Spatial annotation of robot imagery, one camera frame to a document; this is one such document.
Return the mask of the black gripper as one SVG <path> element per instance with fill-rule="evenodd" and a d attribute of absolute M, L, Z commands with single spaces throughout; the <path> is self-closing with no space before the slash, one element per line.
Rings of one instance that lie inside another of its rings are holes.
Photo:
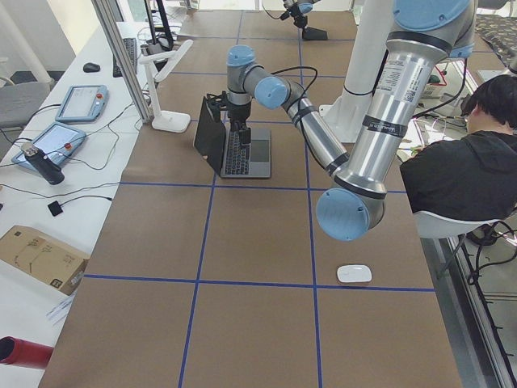
<path fill-rule="evenodd" d="M 306 28 L 308 25 L 308 16 L 304 14 L 295 15 L 293 17 L 293 24 L 298 28 Z"/>
<path fill-rule="evenodd" d="M 251 143 L 251 128 L 247 126 L 247 119 L 251 113 L 251 102 L 243 105 L 228 102 L 226 104 L 228 118 L 230 123 L 230 131 L 239 135 L 239 141 L 242 146 Z"/>

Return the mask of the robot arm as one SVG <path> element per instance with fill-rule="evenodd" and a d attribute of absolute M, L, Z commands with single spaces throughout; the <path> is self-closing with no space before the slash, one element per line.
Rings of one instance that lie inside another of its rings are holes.
<path fill-rule="evenodd" d="M 317 202 L 320 227 L 351 241 L 385 212 L 385 177 L 435 65 L 472 52 L 474 1 L 367 1 L 342 95 L 316 107 L 304 88 L 269 73 L 254 50 L 227 54 L 230 111 L 282 108 L 333 181 Z"/>
<path fill-rule="evenodd" d="M 307 14 L 313 10 L 313 5 L 319 2 L 319 0 L 284 0 L 284 12 L 278 16 L 274 16 L 262 5 L 263 11 L 275 20 L 286 20 L 289 18 L 293 19 L 293 24 L 299 29 L 306 29 L 308 24 Z"/>

